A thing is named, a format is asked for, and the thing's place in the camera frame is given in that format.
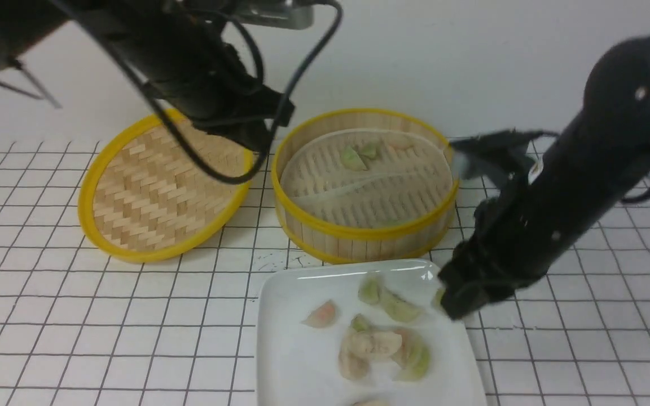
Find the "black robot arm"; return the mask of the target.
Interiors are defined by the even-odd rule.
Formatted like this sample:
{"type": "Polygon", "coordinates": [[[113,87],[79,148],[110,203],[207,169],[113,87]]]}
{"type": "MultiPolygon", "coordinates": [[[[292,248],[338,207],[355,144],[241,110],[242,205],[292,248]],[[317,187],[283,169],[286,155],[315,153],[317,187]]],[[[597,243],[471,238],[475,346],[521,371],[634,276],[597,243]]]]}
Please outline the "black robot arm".
{"type": "Polygon", "coordinates": [[[525,154],[544,130],[503,130],[452,142],[463,178],[490,178],[499,195],[476,208],[475,230],[438,279],[454,321],[513,297],[650,175],[650,36],[613,46],[594,65],[580,112],[542,157],[525,154]]]}
{"type": "MultiPolygon", "coordinates": [[[[292,102],[250,76],[223,25],[192,16],[176,1],[67,1],[113,60],[143,74],[144,92],[164,100],[201,131],[254,152],[274,140],[266,121],[288,122],[292,102]]],[[[50,1],[0,1],[0,71],[20,67],[21,54],[70,17],[50,1]]]]}

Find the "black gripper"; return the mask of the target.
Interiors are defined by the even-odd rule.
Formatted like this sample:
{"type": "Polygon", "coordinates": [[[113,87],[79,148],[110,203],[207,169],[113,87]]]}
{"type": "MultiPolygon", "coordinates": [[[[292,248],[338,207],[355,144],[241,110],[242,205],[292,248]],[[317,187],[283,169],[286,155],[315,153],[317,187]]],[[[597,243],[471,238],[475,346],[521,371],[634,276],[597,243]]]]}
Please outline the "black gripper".
{"type": "Polygon", "coordinates": [[[500,224],[502,209],[495,198],[480,203],[474,233],[455,247],[438,273],[444,293],[437,306],[451,320],[513,297],[551,267],[550,251],[531,247],[529,239],[517,234],[519,227],[500,224]]]}
{"type": "Polygon", "coordinates": [[[274,140],[267,120],[287,126],[296,110],[288,95],[268,86],[260,87],[251,95],[230,94],[225,100],[230,104],[209,116],[191,113],[189,121],[198,130],[221,136],[253,152],[268,150],[274,140]]]}

